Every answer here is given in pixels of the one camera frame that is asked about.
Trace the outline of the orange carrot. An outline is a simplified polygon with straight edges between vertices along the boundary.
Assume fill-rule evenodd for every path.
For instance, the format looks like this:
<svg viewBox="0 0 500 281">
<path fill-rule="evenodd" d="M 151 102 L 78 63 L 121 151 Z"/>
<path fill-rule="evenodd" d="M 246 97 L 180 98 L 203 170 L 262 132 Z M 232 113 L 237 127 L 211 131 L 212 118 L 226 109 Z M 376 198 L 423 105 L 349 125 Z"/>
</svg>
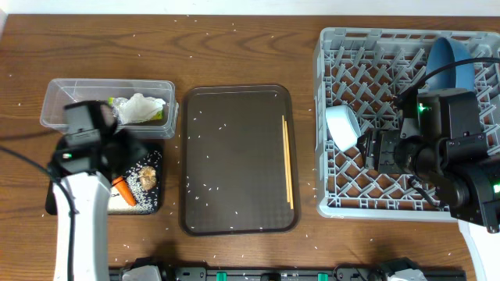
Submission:
<svg viewBox="0 0 500 281">
<path fill-rule="evenodd" d="M 115 178 L 112 181 L 112 185 L 118 190 L 119 194 L 126 203 L 128 203 L 130 206 L 135 206 L 137 204 L 134 195 L 128 187 L 127 181 L 122 176 Z"/>
</svg>

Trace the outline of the brown walnut cookie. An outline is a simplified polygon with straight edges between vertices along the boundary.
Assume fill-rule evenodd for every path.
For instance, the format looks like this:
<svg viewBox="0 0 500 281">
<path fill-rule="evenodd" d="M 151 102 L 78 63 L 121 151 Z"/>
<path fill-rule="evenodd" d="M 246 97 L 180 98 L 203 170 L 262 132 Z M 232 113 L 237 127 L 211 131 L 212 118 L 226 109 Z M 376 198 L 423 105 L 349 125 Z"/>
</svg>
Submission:
<svg viewBox="0 0 500 281">
<path fill-rule="evenodd" d="M 139 171 L 138 175 L 143 190 L 148 191 L 156 186 L 157 179 L 154 167 L 145 166 Z"/>
</svg>

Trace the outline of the light blue rice bowl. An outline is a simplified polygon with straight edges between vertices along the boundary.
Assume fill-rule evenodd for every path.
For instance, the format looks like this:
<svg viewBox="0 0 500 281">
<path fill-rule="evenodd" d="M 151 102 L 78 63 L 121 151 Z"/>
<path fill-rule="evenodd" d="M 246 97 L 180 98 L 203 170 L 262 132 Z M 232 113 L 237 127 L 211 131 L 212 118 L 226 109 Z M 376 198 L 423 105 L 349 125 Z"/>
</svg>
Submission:
<svg viewBox="0 0 500 281">
<path fill-rule="evenodd" d="M 342 152 L 354 147 L 361 137 L 355 113 L 347 105 L 336 105 L 326 109 L 327 129 L 333 142 Z"/>
</svg>

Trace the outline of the white tissue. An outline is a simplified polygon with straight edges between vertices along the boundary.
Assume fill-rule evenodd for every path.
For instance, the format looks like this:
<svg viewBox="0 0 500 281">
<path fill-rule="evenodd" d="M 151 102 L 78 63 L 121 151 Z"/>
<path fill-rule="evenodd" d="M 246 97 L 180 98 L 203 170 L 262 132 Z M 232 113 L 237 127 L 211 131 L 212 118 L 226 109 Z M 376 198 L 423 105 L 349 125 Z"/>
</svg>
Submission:
<svg viewBox="0 0 500 281">
<path fill-rule="evenodd" d="M 163 110 L 166 102 L 161 98 L 145 97 L 141 93 L 135 93 L 131 98 L 116 98 L 114 105 L 121 117 L 120 121 L 117 120 L 118 123 L 127 125 L 148 122 L 147 119 Z"/>
</svg>

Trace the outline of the colourful snack wrapper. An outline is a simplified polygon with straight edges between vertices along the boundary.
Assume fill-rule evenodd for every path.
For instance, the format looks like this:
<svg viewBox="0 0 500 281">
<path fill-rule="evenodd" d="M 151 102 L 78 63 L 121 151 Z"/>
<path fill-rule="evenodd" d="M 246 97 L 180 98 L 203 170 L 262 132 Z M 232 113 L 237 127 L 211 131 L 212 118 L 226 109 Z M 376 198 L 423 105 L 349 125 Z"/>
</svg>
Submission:
<svg viewBox="0 0 500 281">
<path fill-rule="evenodd" d="M 108 98 L 107 102 L 108 102 L 109 106 L 112 108 L 113 116 L 118 121 L 120 121 L 121 120 L 120 114 L 118 113 L 118 110 L 115 109 L 115 105 L 114 105 L 115 100 L 116 100 L 116 98 Z M 164 116 L 164 111 L 161 110 L 161 111 L 158 111 L 154 116 L 150 117 L 147 120 L 148 121 L 161 120 L 163 118 L 163 116 Z"/>
</svg>

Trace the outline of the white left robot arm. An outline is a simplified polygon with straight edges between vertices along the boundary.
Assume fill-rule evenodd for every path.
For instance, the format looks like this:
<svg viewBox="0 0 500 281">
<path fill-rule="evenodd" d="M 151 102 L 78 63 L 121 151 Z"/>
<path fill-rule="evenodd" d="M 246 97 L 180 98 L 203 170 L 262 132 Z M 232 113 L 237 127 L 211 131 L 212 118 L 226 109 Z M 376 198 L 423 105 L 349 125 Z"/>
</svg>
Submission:
<svg viewBox="0 0 500 281">
<path fill-rule="evenodd" d="M 55 280 L 107 280 L 108 206 L 112 181 L 148 150 L 118 127 L 105 101 L 65 106 L 66 133 L 48 171 L 57 211 Z"/>
</svg>

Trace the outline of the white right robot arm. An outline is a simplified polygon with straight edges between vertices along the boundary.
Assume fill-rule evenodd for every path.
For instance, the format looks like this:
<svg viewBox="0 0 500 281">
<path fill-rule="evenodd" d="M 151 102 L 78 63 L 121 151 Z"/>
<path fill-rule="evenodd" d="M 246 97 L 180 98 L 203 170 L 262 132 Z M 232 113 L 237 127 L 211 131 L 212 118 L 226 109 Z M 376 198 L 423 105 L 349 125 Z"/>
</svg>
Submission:
<svg viewBox="0 0 500 281">
<path fill-rule="evenodd" d="M 396 101 L 400 130 L 372 129 L 358 139 L 366 169 L 407 174 L 431 206 L 457 219 L 479 280 L 499 278 L 499 157 L 488 154 L 476 95 L 462 88 L 414 91 Z"/>
</svg>

